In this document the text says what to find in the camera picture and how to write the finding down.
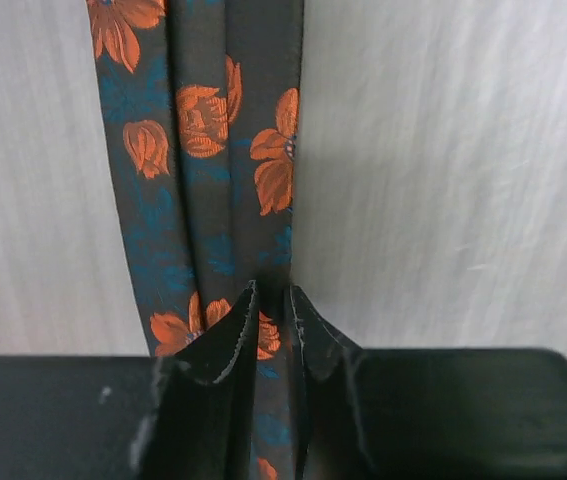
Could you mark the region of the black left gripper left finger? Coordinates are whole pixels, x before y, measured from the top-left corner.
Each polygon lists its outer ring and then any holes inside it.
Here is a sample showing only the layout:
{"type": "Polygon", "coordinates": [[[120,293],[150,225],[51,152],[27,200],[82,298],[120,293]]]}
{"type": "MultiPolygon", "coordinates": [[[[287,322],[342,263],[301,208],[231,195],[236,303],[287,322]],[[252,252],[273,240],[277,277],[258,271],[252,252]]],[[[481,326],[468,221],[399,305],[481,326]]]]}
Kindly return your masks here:
{"type": "Polygon", "coordinates": [[[249,283],[164,357],[0,356],[0,479],[244,479],[258,337],[249,283]]]}

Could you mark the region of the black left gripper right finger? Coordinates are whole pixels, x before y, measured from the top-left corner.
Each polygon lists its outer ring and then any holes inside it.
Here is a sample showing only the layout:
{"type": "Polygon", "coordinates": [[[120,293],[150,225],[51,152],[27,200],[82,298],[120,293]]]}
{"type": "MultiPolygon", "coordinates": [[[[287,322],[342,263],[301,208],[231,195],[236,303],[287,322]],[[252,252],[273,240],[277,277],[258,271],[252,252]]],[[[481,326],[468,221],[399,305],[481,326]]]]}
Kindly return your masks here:
{"type": "Polygon", "coordinates": [[[365,348],[284,296],[298,479],[567,479],[567,358],[365,348]]]}

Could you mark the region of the black orange floral tie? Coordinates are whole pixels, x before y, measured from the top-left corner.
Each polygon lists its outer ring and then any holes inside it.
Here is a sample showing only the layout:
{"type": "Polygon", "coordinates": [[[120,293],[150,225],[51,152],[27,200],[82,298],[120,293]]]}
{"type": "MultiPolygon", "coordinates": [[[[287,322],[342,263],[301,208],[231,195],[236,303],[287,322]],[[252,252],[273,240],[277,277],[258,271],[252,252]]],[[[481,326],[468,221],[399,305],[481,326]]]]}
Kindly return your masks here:
{"type": "Polygon", "coordinates": [[[291,268],[300,1],[91,1],[111,178],[149,352],[259,290],[250,477],[293,477],[282,292],[291,268]]]}

